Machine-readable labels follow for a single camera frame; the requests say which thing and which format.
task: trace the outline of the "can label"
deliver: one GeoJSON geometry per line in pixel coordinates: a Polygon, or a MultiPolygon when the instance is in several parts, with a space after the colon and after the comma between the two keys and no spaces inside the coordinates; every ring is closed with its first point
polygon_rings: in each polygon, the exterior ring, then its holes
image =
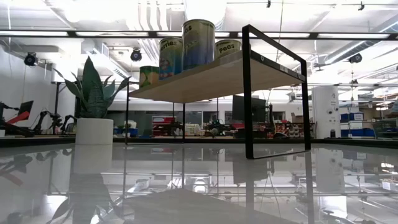
{"type": "Polygon", "coordinates": [[[241,43],[237,40],[221,40],[216,43],[215,57],[220,58],[241,50],[241,43]]]}
{"type": "Polygon", "coordinates": [[[214,61],[215,27],[211,22],[192,20],[183,25],[183,70],[214,61]]]}
{"type": "Polygon", "coordinates": [[[139,87],[157,83],[159,80],[159,67],[143,66],[139,68],[139,87]]]}
{"type": "Polygon", "coordinates": [[[182,39],[166,38],[160,41],[159,79],[163,80],[182,71],[182,39]]]}

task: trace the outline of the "peas can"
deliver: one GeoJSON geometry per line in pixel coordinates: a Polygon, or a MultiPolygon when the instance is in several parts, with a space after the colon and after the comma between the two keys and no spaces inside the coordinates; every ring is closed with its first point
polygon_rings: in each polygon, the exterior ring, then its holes
{"type": "Polygon", "coordinates": [[[214,24],[203,19],[184,22],[182,43],[182,68],[184,71],[214,61],[214,24]]]}
{"type": "Polygon", "coordinates": [[[164,38],[160,41],[159,79],[163,80],[182,71],[182,39],[164,38]]]}
{"type": "Polygon", "coordinates": [[[139,87],[157,83],[159,80],[159,67],[142,66],[139,68],[139,87]]]}
{"type": "Polygon", "coordinates": [[[216,59],[241,50],[242,44],[237,40],[221,40],[216,43],[216,59]]]}

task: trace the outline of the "ceiling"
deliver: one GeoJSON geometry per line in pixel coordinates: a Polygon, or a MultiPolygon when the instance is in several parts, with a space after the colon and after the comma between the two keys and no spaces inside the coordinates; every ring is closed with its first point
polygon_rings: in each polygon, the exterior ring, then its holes
{"type": "MultiPolygon", "coordinates": [[[[257,29],[282,32],[382,32],[398,21],[398,0],[365,0],[363,10],[359,0],[0,0],[0,29],[48,30],[175,30],[181,31],[187,18],[201,17],[221,21],[220,30],[237,31],[251,24],[257,29]]],[[[9,43],[8,38],[0,44],[9,43]]],[[[83,39],[13,38],[12,48],[21,46],[57,46],[59,54],[43,54],[49,62],[73,60],[80,64],[86,59],[83,39]]],[[[97,49],[102,43],[109,48],[109,56],[125,72],[138,71],[143,65],[156,65],[159,40],[93,39],[97,49]],[[141,48],[142,60],[129,58],[133,48],[141,48]]],[[[346,58],[327,66],[323,58],[347,51],[360,44],[346,40],[281,40],[280,43],[308,62],[310,83],[397,83],[398,42],[378,42],[363,49],[363,61],[348,63],[346,58]]],[[[289,68],[298,63],[261,40],[251,40],[252,49],[289,68]]],[[[102,75],[111,75],[109,69],[102,75]]],[[[358,94],[372,88],[357,88],[358,94]]]]}

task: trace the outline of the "can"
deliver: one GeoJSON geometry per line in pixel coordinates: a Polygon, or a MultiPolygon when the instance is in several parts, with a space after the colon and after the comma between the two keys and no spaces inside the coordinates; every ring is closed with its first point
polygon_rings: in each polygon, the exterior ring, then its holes
{"type": "Polygon", "coordinates": [[[182,71],[182,39],[168,37],[160,41],[159,80],[172,77],[182,71]]]}
{"type": "Polygon", "coordinates": [[[203,19],[192,19],[182,25],[182,69],[188,70],[214,61],[215,26],[203,19]]]}
{"type": "Polygon", "coordinates": [[[139,87],[157,83],[159,80],[159,67],[142,66],[139,68],[139,87]]]}
{"type": "Polygon", "coordinates": [[[240,51],[242,44],[237,40],[221,40],[216,43],[215,58],[224,57],[231,53],[240,51]]]}

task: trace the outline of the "shelving unit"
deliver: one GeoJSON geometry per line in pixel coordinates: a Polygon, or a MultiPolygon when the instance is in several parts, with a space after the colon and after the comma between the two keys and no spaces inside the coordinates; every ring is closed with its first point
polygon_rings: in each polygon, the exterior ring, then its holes
{"type": "Polygon", "coordinates": [[[251,25],[242,28],[241,51],[221,57],[207,65],[184,71],[167,80],[132,91],[129,93],[129,96],[183,103],[183,133],[185,133],[184,115],[186,103],[244,93],[246,157],[248,159],[259,159],[258,157],[254,157],[253,151],[251,92],[298,84],[302,85],[305,150],[309,151],[311,150],[311,145],[307,63],[304,59],[251,25]],[[251,50],[249,33],[254,34],[286,55],[298,60],[301,65],[301,73],[292,71],[251,50]],[[228,84],[222,85],[225,80],[228,81],[228,84]]]}

